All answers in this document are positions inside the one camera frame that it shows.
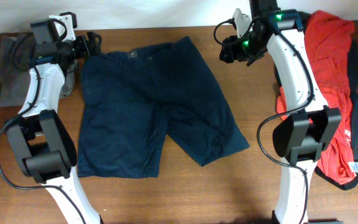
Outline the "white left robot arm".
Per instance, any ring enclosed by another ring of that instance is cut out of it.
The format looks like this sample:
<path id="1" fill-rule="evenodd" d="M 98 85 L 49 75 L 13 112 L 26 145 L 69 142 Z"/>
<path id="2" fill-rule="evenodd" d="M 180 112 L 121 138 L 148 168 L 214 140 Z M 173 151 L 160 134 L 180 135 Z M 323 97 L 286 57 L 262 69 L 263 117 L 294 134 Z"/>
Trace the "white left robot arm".
<path id="1" fill-rule="evenodd" d="M 35 46 L 30 51 L 30 85 L 19 114 L 2 131 L 21 172 L 45 189 L 68 223 L 102 223 L 77 175 L 73 140 L 57 115 L 60 92 L 78 59 L 100 53 L 101 36 L 75 35 L 76 15 L 64 12 L 30 28 Z"/>

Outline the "navy blue shorts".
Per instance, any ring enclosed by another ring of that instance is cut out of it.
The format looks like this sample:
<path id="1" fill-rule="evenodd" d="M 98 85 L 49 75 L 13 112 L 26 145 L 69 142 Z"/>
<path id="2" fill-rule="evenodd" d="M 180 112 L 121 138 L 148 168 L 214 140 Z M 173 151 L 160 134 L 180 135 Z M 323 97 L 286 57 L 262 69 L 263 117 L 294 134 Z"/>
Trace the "navy blue shorts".
<path id="1" fill-rule="evenodd" d="M 201 166 L 249 147 L 189 37 L 93 56 L 81 87 L 79 177 L 157 177 L 166 137 Z"/>

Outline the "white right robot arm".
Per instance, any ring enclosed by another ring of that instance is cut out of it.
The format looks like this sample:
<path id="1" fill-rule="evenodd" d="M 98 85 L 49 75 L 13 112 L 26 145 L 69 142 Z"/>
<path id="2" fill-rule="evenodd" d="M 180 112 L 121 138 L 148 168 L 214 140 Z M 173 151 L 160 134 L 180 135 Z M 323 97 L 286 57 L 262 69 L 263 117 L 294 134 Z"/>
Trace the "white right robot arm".
<path id="1" fill-rule="evenodd" d="M 309 223 L 307 214 L 313 172 L 341 122 L 339 108 L 331 108 L 319 90 L 308 60 L 305 26 L 295 9 L 282 10 L 276 1 L 250 1 L 251 14 L 236 9 L 226 22 L 237 34 L 219 44 L 219 58 L 251 65 L 269 53 L 284 91 L 286 110 L 263 120 L 280 118 L 272 142 L 278 156 L 263 154 L 281 168 L 280 193 L 271 222 Z"/>

